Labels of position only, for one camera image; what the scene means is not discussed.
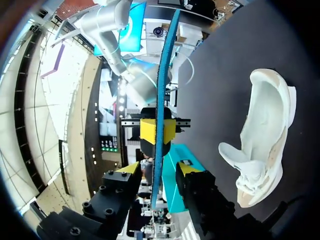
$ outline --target shoe upper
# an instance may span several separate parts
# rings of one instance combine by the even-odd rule
[[[266,180],[272,181],[281,165],[287,138],[285,129],[290,125],[290,95],[286,82],[273,70],[254,70],[250,80],[250,106],[240,134],[241,150],[224,142],[219,144],[218,150],[228,164],[240,171],[235,183],[237,188],[254,196],[262,187],[268,188]],[[285,138],[279,146],[283,133],[286,133]],[[280,151],[270,164],[268,161],[274,146]]]

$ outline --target yellow clamp block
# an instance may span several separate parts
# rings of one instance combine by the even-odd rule
[[[176,120],[165,119],[163,130],[163,143],[167,144],[176,136]],[[156,145],[156,120],[141,119],[140,120],[140,138]]]
[[[184,164],[182,162],[179,162],[179,166],[180,166],[184,176],[186,176],[186,174],[189,174],[191,172],[195,172],[195,173],[202,172],[201,170],[198,170],[198,169],[196,169],[196,168],[194,168],[192,166],[186,165],[186,164]]]
[[[124,173],[128,173],[128,174],[134,174],[138,165],[139,165],[139,162],[137,161],[133,164],[130,164],[128,166],[125,166],[123,168],[118,169],[116,172],[120,172],[120,173],[124,172]]]

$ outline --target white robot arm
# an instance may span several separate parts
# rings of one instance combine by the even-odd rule
[[[127,96],[139,108],[143,108],[156,100],[159,65],[133,56],[121,56],[118,41],[112,31],[127,26],[132,0],[109,0],[106,3],[105,7],[82,17],[80,30],[99,47],[111,70],[127,81]]]

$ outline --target black table surface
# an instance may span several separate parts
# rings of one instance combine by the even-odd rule
[[[319,169],[320,74],[315,59],[319,48],[307,31],[301,32],[303,26],[295,23],[298,25],[266,0],[243,7],[190,56],[194,79],[179,90],[177,114],[191,118],[191,128],[179,133],[175,142],[186,144],[216,176],[220,191],[236,203],[238,217],[251,213],[262,221],[281,201],[309,196],[312,189],[319,188],[313,185]],[[241,148],[240,132],[251,95],[249,76],[258,68],[275,69],[296,87],[296,113],[288,131],[279,185],[256,206],[240,208],[235,185],[240,174],[220,156],[218,144],[226,142]],[[180,86],[191,73],[186,61],[179,70]],[[293,216],[301,216],[308,199],[290,206],[272,230],[279,233]]]

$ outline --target white shoe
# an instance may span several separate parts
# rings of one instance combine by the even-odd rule
[[[261,202],[280,182],[282,155],[297,99],[295,87],[289,87],[274,70],[256,69],[250,80],[250,106],[240,134],[241,150],[225,142],[218,147],[226,162],[240,171],[235,185],[242,208]]]

